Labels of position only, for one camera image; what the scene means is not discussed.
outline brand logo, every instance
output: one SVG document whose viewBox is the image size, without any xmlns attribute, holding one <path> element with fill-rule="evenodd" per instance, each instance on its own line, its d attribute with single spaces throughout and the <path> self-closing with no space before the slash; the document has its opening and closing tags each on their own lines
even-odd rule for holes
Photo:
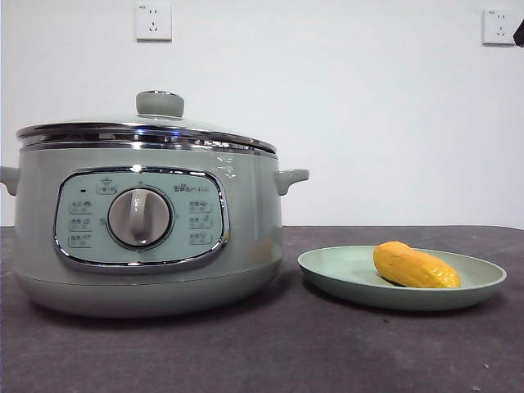
<svg viewBox="0 0 524 393">
<path fill-rule="evenodd" d="M 209 187 L 194 187 L 188 186 L 187 184 L 180 183 L 174 186 L 175 192 L 208 192 Z"/>
</svg>

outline yellow food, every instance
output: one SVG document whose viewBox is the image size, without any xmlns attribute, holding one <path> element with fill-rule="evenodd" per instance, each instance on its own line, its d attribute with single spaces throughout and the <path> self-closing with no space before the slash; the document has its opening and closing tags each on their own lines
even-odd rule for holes
<svg viewBox="0 0 524 393">
<path fill-rule="evenodd" d="M 446 262 L 417 251 L 401 242 L 387 242 L 375 248 L 373 261 L 378 272 L 405 287 L 460 287 L 460 276 Z"/>
</svg>

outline dark table surface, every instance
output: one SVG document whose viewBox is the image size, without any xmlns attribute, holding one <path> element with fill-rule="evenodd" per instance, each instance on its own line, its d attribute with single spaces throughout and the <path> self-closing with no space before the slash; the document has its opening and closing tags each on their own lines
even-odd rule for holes
<svg viewBox="0 0 524 393">
<path fill-rule="evenodd" d="M 286 227 L 277 277 L 235 304 L 110 320 L 31 303 L 2 229 L 2 392 L 523 392 L 524 231 L 500 227 Z M 303 279 L 296 259 L 391 239 L 506 269 L 501 290 L 445 312 L 374 309 Z"/>
</svg>

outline stainless steel rim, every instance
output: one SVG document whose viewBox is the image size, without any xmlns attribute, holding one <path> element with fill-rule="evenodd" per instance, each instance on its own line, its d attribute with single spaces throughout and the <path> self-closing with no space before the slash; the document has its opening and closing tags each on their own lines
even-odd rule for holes
<svg viewBox="0 0 524 393">
<path fill-rule="evenodd" d="M 22 151 L 46 148 L 79 148 L 86 147 L 85 143 L 117 143 L 118 145 L 115 145 L 115 147 L 126 147 L 121 143 L 142 142 L 146 145 L 139 148 L 163 148 L 160 145 L 169 144 L 179 146 L 179 149 L 183 150 L 190 146 L 203 146 L 232 151 L 255 151 L 269 153 L 270 155 L 277 153 L 275 146 L 241 135 L 152 124 L 42 124 L 21 129 L 16 133 L 16 136 L 23 143 Z"/>
</svg>

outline control panel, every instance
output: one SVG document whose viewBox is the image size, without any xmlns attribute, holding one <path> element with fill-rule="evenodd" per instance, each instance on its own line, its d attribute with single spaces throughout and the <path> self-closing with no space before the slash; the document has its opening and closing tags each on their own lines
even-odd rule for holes
<svg viewBox="0 0 524 393">
<path fill-rule="evenodd" d="M 176 264 L 201 259 L 228 239 L 217 178 L 202 171 L 86 169 L 61 185 L 55 242 L 77 262 Z"/>
</svg>

